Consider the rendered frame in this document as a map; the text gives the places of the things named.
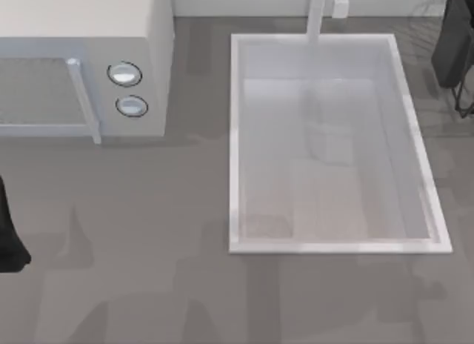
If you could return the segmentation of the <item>small white wall box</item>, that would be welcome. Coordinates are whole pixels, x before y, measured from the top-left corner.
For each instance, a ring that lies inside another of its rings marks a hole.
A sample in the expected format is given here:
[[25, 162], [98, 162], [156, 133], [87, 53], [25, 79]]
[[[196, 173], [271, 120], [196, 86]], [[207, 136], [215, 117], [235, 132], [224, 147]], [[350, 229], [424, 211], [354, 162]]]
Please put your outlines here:
[[346, 19], [349, 16], [350, 0], [334, 0], [333, 1], [333, 19]]

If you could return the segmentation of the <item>tall white tap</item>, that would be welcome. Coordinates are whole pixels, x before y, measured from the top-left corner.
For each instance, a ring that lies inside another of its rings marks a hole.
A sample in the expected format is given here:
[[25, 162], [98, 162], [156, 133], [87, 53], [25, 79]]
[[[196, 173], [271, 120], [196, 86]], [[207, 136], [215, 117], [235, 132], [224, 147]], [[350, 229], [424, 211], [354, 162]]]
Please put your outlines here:
[[306, 54], [308, 59], [314, 59], [318, 52], [318, 39], [326, 0], [309, 0], [306, 31]]

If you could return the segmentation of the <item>large round microwave knob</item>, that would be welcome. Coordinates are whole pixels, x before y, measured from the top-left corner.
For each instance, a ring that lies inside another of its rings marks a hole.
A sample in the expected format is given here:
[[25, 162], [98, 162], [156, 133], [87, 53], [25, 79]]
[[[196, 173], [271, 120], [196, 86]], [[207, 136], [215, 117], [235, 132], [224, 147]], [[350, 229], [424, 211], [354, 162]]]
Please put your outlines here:
[[120, 87], [138, 85], [143, 77], [142, 71], [131, 62], [119, 62], [107, 67], [109, 80]]

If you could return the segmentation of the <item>small round microwave knob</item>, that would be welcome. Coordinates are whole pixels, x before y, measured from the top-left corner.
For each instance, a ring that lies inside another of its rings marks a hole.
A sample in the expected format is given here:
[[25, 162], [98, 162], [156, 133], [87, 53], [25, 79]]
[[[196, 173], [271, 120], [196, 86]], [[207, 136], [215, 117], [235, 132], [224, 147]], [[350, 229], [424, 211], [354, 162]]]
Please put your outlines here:
[[141, 118], [149, 110], [147, 102], [140, 96], [135, 95], [118, 98], [115, 106], [121, 115], [128, 118]]

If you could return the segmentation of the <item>pale microwave oven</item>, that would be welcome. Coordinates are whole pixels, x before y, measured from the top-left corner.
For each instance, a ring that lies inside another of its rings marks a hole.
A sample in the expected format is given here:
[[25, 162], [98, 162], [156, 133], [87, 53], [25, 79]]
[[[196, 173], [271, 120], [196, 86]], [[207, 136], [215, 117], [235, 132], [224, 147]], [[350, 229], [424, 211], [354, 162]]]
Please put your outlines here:
[[[0, 137], [89, 136], [65, 60], [81, 61], [101, 140], [164, 135], [175, 39], [171, 0], [0, 0]], [[120, 87], [107, 67], [143, 74]], [[121, 115], [118, 98], [149, 107]]]

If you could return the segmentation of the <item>white sink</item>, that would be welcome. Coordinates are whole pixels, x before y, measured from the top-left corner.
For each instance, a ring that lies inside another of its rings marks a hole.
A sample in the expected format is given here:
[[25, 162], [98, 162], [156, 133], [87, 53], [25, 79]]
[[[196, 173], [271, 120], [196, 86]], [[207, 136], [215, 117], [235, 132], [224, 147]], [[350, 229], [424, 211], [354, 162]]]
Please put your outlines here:
[[234, 33], [232, 254], [449, 254], [395, 36]]

